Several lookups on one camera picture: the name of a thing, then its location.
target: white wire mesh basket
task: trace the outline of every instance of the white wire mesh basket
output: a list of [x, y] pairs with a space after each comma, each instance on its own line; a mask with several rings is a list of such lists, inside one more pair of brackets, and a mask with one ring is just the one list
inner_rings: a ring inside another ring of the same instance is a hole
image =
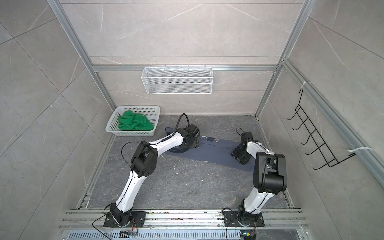
[[[141, 113], [147, 117], [154, 128], [150, 131], [122, 131], [118, 128], [119, 117], [124, 114], [125, 111], [131, 110], [133, 113]], [[111, 132], [116, 136], [153, 136], [157, 122], [159, 121], [160, 107], [159, 106], [119, 106], [113, 111], [111, 118], [109, 119], [105, 131]]]
[[212, 93], [210, 67], [147, 67], [141, 75], [148, 94]]

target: floor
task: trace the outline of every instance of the floor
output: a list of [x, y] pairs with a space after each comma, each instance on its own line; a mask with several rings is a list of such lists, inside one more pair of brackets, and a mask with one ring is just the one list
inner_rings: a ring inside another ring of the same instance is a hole
[[[129, 177], [121, 147], [129, 141], [152, 141], [166, 135], [165, 127], [174, 127], [178, 116], [160, 116], [153, 137], [117, 137], [90, 197], [88, 208], [103, 208], [121, 194]], [[251, 131], [254, 139], [263, 139], [253, 116], [189, 116], [201, 135], [240, 142], [235, 129]], [[180, 122], [186, 125], [185, 119]], [[127, 145], [123, 154], [131, 159], [137, 144]], [[136, 209], [150, 208], [237, 208], [253, 188], [252, 172], [214, 163], [162, 154], [156, 170], [143, 183], [134, 202]], [[288, 208], [284, 194], [274, 196], [265, 208]]]

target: green fabric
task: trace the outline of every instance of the green fabric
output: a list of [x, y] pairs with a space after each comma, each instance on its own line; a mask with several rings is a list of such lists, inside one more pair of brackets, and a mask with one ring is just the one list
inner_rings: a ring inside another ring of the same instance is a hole
[[118, 128], [123, 131], [150, 131], [154, 126], [146, 116], [129, 110], [119, 117]]

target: wall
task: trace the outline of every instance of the wall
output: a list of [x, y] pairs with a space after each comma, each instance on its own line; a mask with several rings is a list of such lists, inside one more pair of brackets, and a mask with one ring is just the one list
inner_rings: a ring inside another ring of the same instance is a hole
[[[61, 0], [94, 64], [277, 64], [302, 0]], [[271, 72], [215, 73], [212, 94], [148, 95], [141, 72], [101, 72], [116, 105], [254, 114]]]
[[52, 239], [111, 110], [45, 0], [0, 8], [0, 239]]
[[[378, 0], [318, 0], [290, 60], [383, 158], [382, 10]], [[316, 146], [311, 139], [301, 144], [308, 133], [303, 126], [292, 129], [301, 124], [297, 115], [287, 120], [295, 113], [299, 89], [283, 70], [260, 118], [272, 149], [287, 156], [295, 207], [303, 209], [316, 239], [382, 239], [384, 190], [364, 164], [354, 156], [313, 169], [325, 161], [319, 151], [305, 154]], [[301, 105], [337, 159], [347, 157], [348, 145], [305, 93]]]

